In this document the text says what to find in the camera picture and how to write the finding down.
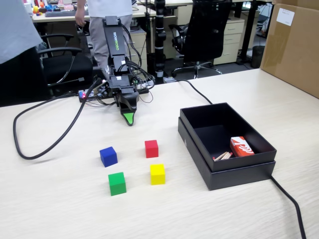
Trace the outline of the bare hand of standing person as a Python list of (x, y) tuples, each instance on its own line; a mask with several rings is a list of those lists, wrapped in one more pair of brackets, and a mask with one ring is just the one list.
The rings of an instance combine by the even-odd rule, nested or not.
[(85, 10), (83, 8), (78, 8), (75, 13), (75, 21), (78, 26), (80, 27), (85, 26), (86, 22), (84, 17), (85, 17)]

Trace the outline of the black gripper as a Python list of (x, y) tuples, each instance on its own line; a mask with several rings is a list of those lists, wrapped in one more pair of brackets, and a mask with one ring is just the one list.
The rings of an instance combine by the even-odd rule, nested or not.
[(128, 126), (134, 124), (134, 114), (137, 111), (139, 93), (131, 85), (128, 75), (111, 76), (108, 80), (107, 96), (118, 96), (120, 113)]

